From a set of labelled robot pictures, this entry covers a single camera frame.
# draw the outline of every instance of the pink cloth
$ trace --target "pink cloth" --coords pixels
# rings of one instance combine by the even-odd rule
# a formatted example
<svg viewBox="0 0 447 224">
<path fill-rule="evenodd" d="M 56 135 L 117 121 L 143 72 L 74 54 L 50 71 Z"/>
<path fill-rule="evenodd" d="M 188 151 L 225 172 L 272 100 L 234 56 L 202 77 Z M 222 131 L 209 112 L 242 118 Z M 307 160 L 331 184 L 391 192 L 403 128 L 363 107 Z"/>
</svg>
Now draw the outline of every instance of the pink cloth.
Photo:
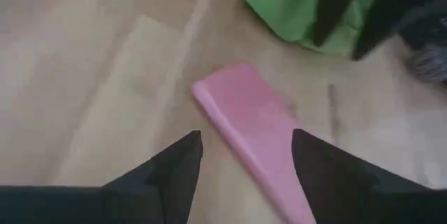
<svg viewBox="0 0 447 224">
<path fill-rule="evenodd" d="M 292 158 L 300 124 L 254 68 L 220 70 L 195 83 L 193 94 L 286 220 L 315 224 Z"/>
</svg>

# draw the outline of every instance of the floor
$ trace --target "floor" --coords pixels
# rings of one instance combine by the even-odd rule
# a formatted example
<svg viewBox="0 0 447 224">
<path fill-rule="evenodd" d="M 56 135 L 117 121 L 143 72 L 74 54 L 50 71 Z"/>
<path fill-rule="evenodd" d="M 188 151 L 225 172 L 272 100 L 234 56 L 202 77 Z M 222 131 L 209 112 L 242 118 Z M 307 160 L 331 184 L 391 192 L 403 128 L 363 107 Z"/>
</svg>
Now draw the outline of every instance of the floor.
<svg viewBox="0 0 447 224">
<path fill-rule="evenodd" d="M 190 223 L 281 223 L 191 99 L 255 66 L 305 129 L 447 186 L 447 93 L 392 38 L 361 62 L 281 42 L 242 0 L 0 0 L 0 184 L 99 186 L 201 129 Z"/>
</svg>

